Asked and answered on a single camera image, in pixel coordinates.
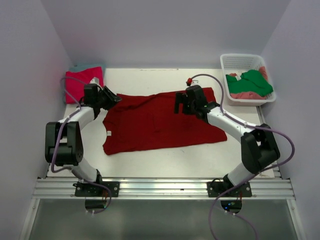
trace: wire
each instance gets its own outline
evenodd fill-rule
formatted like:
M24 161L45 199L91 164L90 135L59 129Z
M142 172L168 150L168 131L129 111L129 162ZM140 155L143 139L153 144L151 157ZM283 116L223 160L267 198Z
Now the wire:
M69 77L69 76L61 78L60 82L62 83L62 81L64 79L73 79L73 80L78 81L78 82L80 82L82 84L86 84L84 81L81 81L81 80L79 80L77 78ZM55 170L55 163L56 163L56 159L57 159L58 148L59 148L60 139L61 139L61 136L62 136L63 129L64 129L65 125L67 124L67 122L70 120L70 118L73 117L75 114L79 113L80 110L81 110L81 104L66 90L65 87L63 88L63 90L65 91L66 94L68 94L74 100L74 102L78 105L79 108L75 112L71 113L64 120L64 122L60 126L60 129L59 129L59 132L58 132L58 136L57 136L57 139L56 139L56 142L55 142L55 147L54 147L54 151L53 151L52 160L51 160L51 172L53 172L53 173L59 173L59 172L61 172L63 170L72 170L71 167L68 167L68 166L67 167L62 167L62 168L60 168L58 170ZM98 184L98 183L95 183L95 182L92 182L92 181L88 181L86 179L83 179L83 181L88 183L88 184L91 184L91 185L93 185L95 187L100 187L100 188L102 188L102 189L104 189L104 190L106 190L108 192L109 201L108 201L107 205L103 209L100 209L100 210L97 210L97 211L92 210L92 212L91 212L92 214L102 213L104 210L106 210L109 207L109 205L111 203L112 193L111 193L110 189L108 187L104 186L104 185L101 185L101 184Z
M263 130L263 131L268 131L268 132L272 132L272 133L276 133L276 134L279 134L281 136L283 136L284 138L286 138L288 140L288 142L290 143L291 145L291 154L290 156L284 160L283 162L281 163L278 163L278 164L275 164L273 166L270 166L270 167L267 167L265 169L263 169L261 172L258 172L257 174L253 175L253 176L250 176L248 177L247 179L243 180L242 182L240 182L238 185L235 185L233 186L232 188L229 188L228 190L224 191L223 193L221 193L220 195L218 195L216 197L216 199L213 201L211 207L210 207L210 210L209 210L209 216L208 216L208 221L209 221L209 227L210 227L210 231L211 231L211 234L213 236L214 239L216 240L219 240L217 235L215 234L214 230L213 230L213 226L212 226L212 220L211 220L211 215L212 215L212 212L213 212L213 209L214 209L214 206L215 204L217 203L218 199L221 198L222 196L224 196L225 194L237 189L238 187L240 187L241 185L247 183L248 181L252 180L253 178L255 178L259 173L262 173L264 171L267 171L269 169L273 169L273 168L276 168L276 167L279 167L279 166L282 166L284 164L286 164L287 162L289 162L293 156L295 155L295 152L296 152L296 148L295 148L295 144L293 143L293 141L284 133L278 131L278 130L274 130L274 129L271 129L271 128L266 128L266 127L261 127L261 126L252 126L252 125L247 125L245 123L242 123L241 121L238 121L237 119L235 119L234 117L230 116L229 114L227 114L224 109L223 109L223 102L224 102L224 97L225 97L225 93L224 93L224 88L221 84L221 82L215 77L215 76L212 76L210 74L206 74L206 73L201 73L201 74L197 74L193 77L191 77L191 79L193 80L194 78L197 78L197 77L201 77L201 76L204 76L204 77L209 77L209 78L212 78L214 79L220 86L221 88L221 102L220 102L220 110L221 112L227 117L229 118L230 120L234 121L235 123L237 124L240 124L241 126L244 126L246 128L250 128L250 129L257 129L257 130ZM258 240L259 239L259 236L258 236L258 233L257 233L257 230L255 229L254 225L247 219L245 219L243 216L240 216L240 215L235 215L237 216L238 218L244 220L245 222L247 222L250 227L253 229L254 231L254 235L255 235L255 239Z

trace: white plastic basket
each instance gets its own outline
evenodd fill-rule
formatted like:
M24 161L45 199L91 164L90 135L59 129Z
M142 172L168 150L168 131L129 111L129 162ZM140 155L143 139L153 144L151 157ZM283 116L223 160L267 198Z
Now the white plastic basket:
M225 85L225 96L229 105L261 106L262 104L270 103L276 100L275 92L270 93L266 96L266 99L263 100L235 99L230 96L226 75L235 73L240 76L242 73L247 72L251 69L259 70L260 67L265 67L265 61L261 56L253 54L222 54L220 56L220 62ZM267 68L265 68L265 70L268 76L268 83L273 87L272 79L270 78Z

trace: gray wall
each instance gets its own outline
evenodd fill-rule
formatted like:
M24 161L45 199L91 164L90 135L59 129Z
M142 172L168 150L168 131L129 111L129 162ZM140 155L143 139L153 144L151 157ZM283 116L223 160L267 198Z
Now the gray wall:
M220 67L261 54L290 0L42 0L74 63Z
M264 105L267 122L288 133L294 159L281 168L290 177L308 239L319 239L320 153L320 3L292 0L262 56L272 76L277 100ZM288 156L290 147L279 138Z
M65 108L70 59L39 0L0 1L0 11L0 239L15 240L46 167L45 125Z

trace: purple cable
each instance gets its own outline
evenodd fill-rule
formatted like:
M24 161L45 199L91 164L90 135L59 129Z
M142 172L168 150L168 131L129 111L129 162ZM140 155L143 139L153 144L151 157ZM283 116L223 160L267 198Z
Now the purple cable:
M79 80L77 78L74 78L74 77L63 77L63 78L61 78L60 82L62 82L63 79L73 79L73 80L76 80L76 81L78 81L80 83L86 84L85 82L83 82L83 81L81 81L81 80ZM58 147L59 147L59 144L60 144L60 139L61 139L61 136L62 136L63 129L64 129L65 125L67 124L67 122L69 121L69 119L72 116L74 116L75 114L77 114L81 110L81 104L66 90L65 87L63 89L64 89L65 93L68 94L75 101L75 103L78 105L79 108L75 112L71 113L60 126L60 129L59 129L59 132L58 132L58 136L57 136L57 139L56 139L56 142L55 142L55 147L54 147L54 151L53 151L52 160L51 160L51 172L53 172L53 173L59 173L59 172L61 172L63 170L72 170L70 167L62 167L62 168L60 168L58 170L55 170L55 163L56 163L56 159L57 159ZM88 181L86 179L83 179L83 181L88 183L88 184L91 184L91 185L93 185L95 187L100 187L102 189L105 189L108 192L108 195L109 195L110 199L109 199L107 205L101 210L97 210L97 211L93 210L91 212L93 214L102 213L104 210L107 209L107 207L109 207L109 205L111 203L112 193L111 193L110 189L108 187L104 186L104 185L97 184L95 182Z
M291 145L291 149L292 149L290 156L289 156L286 160L284 160L283 162L278 163L278 164L275 164L275 165L273 165L273 166L270 166L270 167L267 167L267 168L263 169L261 172L258 172L257 174L255 174L255 175L253 175L253 176L251 176L251 177L248 177L247 179L245 179L245 180L243 180L242 182L240 182L238 185L233 186L232 188L224 191L223 193L221 193L219 196L216 197L216 199L213 201L213 203L212 203L212 205L211 205L211 207L210 207L209 216L208 216L208 221L209 221L209 227L210 227L210 231L211 231L212 236L214 237L214 239L219 240L218 237L216 236L214 230L213 230L212 221L211 221L212 211L213 211L214 206L215 206L215 204L217 203L218 199L221 198L223 195L231 192L232 190L240 187L241 185L247 183L248 181L252 180L252 179L255 178L259 173L262 173L262 172L267 171L267 170L269 170L269 169L273 169L273 168L276 168L276 167L279 167L279 166L282 166L282 165L286 164L287 162L289 162L289 161L293 158L293 156L294 156L294 154L295 154L295 151L296 151L296 148L295 148L295 144L293 143L293 141L292 141L286 134L284 134L284 133L282 133L282 132L280 132L280 131L278 131L278 130L274 130L274 129L266 128L266 127L261 127L261 126L246 125L246 124L242 123L241 121L238 121L238 120L235 119L234 117L230 116L229 114L227 114L227 113L224 111L224 109L223 109L223 102L224 102L225 93L224 93L224 88L223 88L221 82L220 82L216 77L214 77L214 76L212 76L212 75L210 75L210 74L206 74L206 73L197 74L197 75L191 77L191 79L193 80L194 78L196 78L196 77L201 77L201 76L205 76L205 77L212 78L212 79L214 79L214 80L219 84L219 86L220 86L220 88L221 88L220 111L221 111L227 118L229 118L230 120L234 121L235 123L240 124L240 125L242 125L242 126L244 126L244 127L246 127L246 128L263 130L263 131L268 131L268 132L272 132L272 133L279 134L279 135L283 136L284 138L286 138L286 139L289 141L289 143L290 143L290 145ZM258 233L257 233L254 225L253 225L250 221L248 221L247 219L245 219L243 216L240 216L240 215L235 215L235 216L237 216L238 218L244 220L245 222L247 222L247 223L250 225L250 227L251 227L251 228L253 229L253 231L254 231L255 239L258 240L258 239L259 239L259 236L258 236Z

